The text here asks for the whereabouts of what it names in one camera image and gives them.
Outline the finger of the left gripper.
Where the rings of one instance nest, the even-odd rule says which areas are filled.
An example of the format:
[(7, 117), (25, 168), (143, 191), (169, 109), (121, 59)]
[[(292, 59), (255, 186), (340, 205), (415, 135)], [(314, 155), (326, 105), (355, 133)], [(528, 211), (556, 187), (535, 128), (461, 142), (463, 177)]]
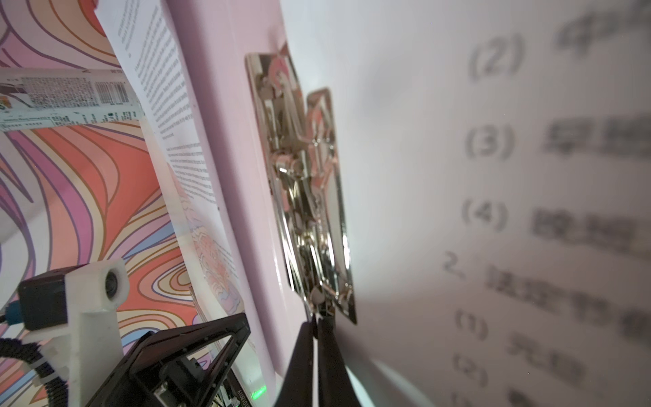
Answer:
[(208, 367), (198, 395), (205, 406), (222, 385), (250, 335), (244, 313), (198, 325), (149, 332), (130, 349), (102, 386), (86, 404), (88, 406), (161, 406), (153, 391), (162, 383), (161, 370), (181, 357), (191, 355), (222, 339), (227, 343)]

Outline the printed paper sheet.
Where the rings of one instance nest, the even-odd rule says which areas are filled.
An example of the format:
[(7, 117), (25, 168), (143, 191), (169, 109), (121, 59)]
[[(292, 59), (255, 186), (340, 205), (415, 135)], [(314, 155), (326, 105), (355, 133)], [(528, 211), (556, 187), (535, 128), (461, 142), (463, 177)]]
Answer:
[(650, 403), (650, 4), (285, 1), (364, 405)]
[(95, 14), (142, 106), (142, 132), (198, 314), (205, 321), (247, 316), (252, 333), (235, 375), (254, 406), (274, 405), (276, 373), (168, 4), (100, 1)]

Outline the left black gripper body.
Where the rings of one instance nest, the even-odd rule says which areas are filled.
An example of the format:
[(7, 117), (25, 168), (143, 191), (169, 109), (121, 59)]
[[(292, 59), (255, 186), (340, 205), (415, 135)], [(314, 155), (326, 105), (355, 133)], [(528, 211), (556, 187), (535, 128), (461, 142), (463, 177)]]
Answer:
[[(181, 357), (165, 366), (161, 373), (162, 383), (153, 391), (154, 399), (161, 406), (199, 406), (198, 395), (208, 375), (196, 359)], [(233, 384), (236, 379), (233, 371), (228, 371), (205, 406), (239, 406), (237, 388)]]

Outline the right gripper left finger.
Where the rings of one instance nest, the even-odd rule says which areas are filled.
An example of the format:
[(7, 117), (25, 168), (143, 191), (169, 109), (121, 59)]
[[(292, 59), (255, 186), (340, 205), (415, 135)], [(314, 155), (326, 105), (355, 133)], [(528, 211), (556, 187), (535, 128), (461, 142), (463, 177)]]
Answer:
[(315, 321), (305, 322), (298, 337), (275, 407), (310, 407), (313, 405)]

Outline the pink paper folder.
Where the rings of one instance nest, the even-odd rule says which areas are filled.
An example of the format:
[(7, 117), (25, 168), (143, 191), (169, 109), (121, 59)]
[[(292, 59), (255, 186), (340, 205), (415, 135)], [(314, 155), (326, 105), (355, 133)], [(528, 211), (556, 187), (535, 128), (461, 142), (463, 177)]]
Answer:
[(170, 1), (225, 206), (273, 370), (285, 376), (305, 320), (289, 285), (249, 75), (247, 54), (285, 45), (278, 1)]

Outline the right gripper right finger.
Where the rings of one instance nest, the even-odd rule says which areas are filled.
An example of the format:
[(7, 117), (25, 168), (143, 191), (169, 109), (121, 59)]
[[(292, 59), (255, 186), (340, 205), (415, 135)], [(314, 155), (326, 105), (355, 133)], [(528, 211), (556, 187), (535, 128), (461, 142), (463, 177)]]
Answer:
[(339, 349), (332, 320), (317, 323), (320, 407), (361, 407)]

